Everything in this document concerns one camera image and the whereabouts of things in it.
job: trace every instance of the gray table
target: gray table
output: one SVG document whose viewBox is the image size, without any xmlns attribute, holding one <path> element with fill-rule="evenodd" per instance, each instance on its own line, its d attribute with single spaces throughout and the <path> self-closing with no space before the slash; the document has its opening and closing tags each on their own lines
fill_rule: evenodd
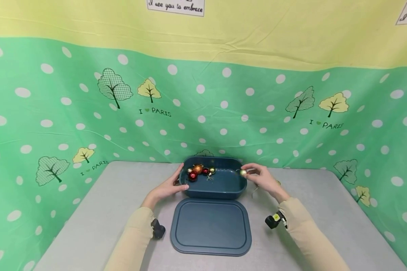
<svg viewBox="0 0 407 271">
<path fill-rule="evenodd" d="M 49 247 L 35 271 L 103 270 L 123 226 L 146 194 L 165 180 L 177 164 L 110 163 Z M 270 169 L 283 187 L 301 200 L 346 260 L 351 270 L 407 270 L 357 203 L 329 172 L 311 169 Z M 185 196 L 161 202 L 155 215 L 166 226 L 163 240 L 151 241 L 141 270 L 308 270 L 303 256 L 283 227 L 270 230 L 264 219 L 277 203 L 249 183 L 238 199 L 249 213 L 252 247 L 242 257 L 181 254 L 170 243 L 175 206 Z"/>
</svg>

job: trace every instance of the hand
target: hand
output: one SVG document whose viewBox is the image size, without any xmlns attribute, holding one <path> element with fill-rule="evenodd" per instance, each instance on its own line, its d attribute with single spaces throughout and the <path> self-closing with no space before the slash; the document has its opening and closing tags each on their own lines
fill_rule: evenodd
<svg viewBox="0 0 407 271">
<path fill-rule="evenodd" d="M 149 192 L 149 194 L 146 196 L 141 207 L 147 207 L 153 210 L 156 203 L 159 200 L 164 199 L 165 197 L 168 197 L 170 195 L 176 194 L 178 192 L 187 190 L 188 185 L 177 186 L 177 184 L 179 183 L 178 176 L 183 166 L 184 163 L 181 163 L 181 165 L 177 168 L 177 170 L 174 172 L 172 176 L 167 178 L 167 180 L 162 182 L 156 188 L 152 189 L 152 191 Z"/>
<path fill-rule="evenodd" d="M 277 183 L 266 166 L 250 163 L 242 166 L 241 169 L 250 169 L 247 171 L 246 178 L 269 192 L 279 203 L 290 198 L 289 194 Z"/>
</svg>

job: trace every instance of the beige sleeve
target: beige sleeve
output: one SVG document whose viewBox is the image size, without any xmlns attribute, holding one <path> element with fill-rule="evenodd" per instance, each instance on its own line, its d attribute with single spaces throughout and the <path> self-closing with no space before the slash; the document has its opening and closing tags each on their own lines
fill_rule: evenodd
<svg viewBox="0 0 407 271">
<path fill-rule="evenodd" d="M 140 270 L 146 247 L 152 238 L 152 220 L 154 214 L 146 207 L 137 209 L 131 215 L 104 271 Z"/>
<path fill-rule="evenodd" d="M 332 243 L 318 229 L 300 200 L 289 198 L 279 205 L 279 210 L 286 218 L 287 231 L 313 270 L 350 270 Z"/>
</svg>

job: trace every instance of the container lid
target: container lid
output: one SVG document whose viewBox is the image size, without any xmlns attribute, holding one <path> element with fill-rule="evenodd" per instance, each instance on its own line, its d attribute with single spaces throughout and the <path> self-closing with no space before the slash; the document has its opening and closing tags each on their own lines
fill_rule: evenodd
<svg viewBox="0 0 407 271">
<path fill-rule="evenodd" d="M 187 198 L 175 209 L 170 240 L 181 253 L 243 256 L 252 245 L 249 216 L 235 200 Z"/>
</svg>

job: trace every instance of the human arm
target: human arm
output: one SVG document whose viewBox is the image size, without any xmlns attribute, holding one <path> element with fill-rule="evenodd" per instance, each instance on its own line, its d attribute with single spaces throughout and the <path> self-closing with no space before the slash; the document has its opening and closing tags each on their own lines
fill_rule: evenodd
<svg viewBox="0 0 407 271">
<path fill-rule="evenodd" d="M 250 169 L 246 178 L 269 192 L 279 202 L 279 210 L 287 221 L 287 231 L 313 270 L 349 270 L 344 259 L 320 231 L 300 200 L 291 197 L 265 166 L 251 163 L 242 166 L 241 169 Z"/>
<path fill-rule="evenodd" d="M 177 185 L 177 179 L 184 165 L 147 194 L 142 205 L 128 219 L 124 231 L 110 255 L 104 271 L 138 271 L 152 238 L 155 205 L 163 198 L 188 189 L 188 185 Z"/>
</svg>

